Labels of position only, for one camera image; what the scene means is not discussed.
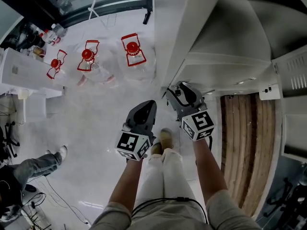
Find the jeans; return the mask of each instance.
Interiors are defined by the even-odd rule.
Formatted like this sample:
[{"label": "jeans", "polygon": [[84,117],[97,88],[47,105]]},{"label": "jeans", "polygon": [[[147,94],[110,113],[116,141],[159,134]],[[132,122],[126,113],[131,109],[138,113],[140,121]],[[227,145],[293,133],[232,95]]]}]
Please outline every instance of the jeans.
[{"label": "jeans", "polygon": [[45,154],[37,159],[26,159],[20,164],[8,166],[12,169],[13,175],[21,186],[21,191],[23,191],[30,178],[52,173],[61,163],[62,157],[57,152]]}]

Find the transparent plastic jug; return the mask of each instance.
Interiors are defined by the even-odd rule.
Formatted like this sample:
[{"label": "transparent plastic jug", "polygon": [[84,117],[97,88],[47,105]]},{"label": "transparent plastic jug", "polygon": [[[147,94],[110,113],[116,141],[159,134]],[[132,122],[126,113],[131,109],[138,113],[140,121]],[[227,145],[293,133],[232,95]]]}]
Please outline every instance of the transparent plastic jug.
[{"label": "transparent plastic jug", "polygon": [[106,84],[116,81],[114,56],[108,47],[98,40],[86,41],[78,70],[94,82]]},{"label": "transparent plastic jug", "polygon": [[137,33],[123,36],[119,43],[118,64],[127,80],[151,81],[155,77],[154,48]]},{"label": "transparent plastic jug", "polygon": [[66,87],[83,86],[87,78],[76,69],[78,61],[76,54],[67,54],[60,49],[57,58],[51,61],[51,68],[47,72],[47,76],[53,79],[54,84]]}]

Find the trousers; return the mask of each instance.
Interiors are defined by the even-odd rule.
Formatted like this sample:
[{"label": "trousers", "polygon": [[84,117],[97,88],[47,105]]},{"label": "trousers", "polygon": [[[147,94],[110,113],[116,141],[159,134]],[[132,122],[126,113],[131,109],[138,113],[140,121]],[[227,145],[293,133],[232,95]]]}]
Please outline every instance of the trousers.
[{"label": "trousers", "polygon": [[61,163],[62,157],[57,152],[55,154],[45,154],[37,159],[26,159],[20,164],[8,166],[11,168],[23,191],[30,178],[52,173]]},{"label": "trousers", "polygon": [[163,155],[153,154],[148,161],[146,180],[137,194],[135,207],[151,199],[188,197],[195,199],[184,177],[182,157],[167,148]]}]

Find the white sneaker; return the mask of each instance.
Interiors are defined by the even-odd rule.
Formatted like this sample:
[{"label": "white sneaker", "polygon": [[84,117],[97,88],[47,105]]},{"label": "white sneaker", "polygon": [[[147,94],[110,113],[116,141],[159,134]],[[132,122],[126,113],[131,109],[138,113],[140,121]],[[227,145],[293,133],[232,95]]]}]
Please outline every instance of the white sneaker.
[{"label": "white sneaker", "polygon": [[66,146],[61,146],[60,149],[58,150],[62,157],[62,162],[66,159],[67,157],[67,147]]}]

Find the wooden floor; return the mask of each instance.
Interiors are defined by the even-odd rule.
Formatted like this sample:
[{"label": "wooden floor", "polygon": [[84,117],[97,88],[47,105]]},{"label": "wooden floor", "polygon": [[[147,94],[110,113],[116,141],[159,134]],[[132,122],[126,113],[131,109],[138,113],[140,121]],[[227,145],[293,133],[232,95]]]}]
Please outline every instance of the wooden floor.
[{"label": "wooden floor", "polygon": [[232,198],[252,216],[269,175],[275,135],[275,102],[258,94],[221,97],[221,169]]}]

